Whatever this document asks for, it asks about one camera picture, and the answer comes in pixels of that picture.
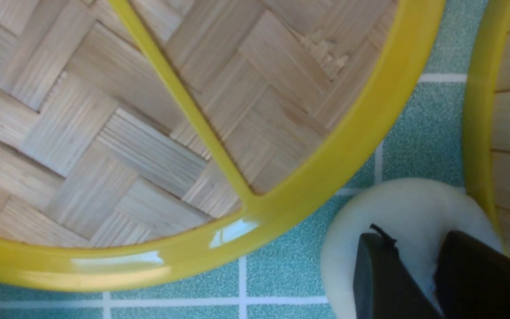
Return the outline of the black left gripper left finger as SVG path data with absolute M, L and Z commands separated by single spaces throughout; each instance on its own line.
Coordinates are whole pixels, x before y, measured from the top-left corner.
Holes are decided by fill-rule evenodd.
M 441 313 L 415 283 L 396 239 L 376 224 L 359 237 L 353 276 L 358 319 L 441 319 Z

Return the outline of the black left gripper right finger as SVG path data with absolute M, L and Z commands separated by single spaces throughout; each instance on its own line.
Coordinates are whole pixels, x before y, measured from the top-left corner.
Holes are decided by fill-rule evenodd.
M 461 231 L 438 256 L 437 300 L 447 319 L 510 319 L 510 258 Z

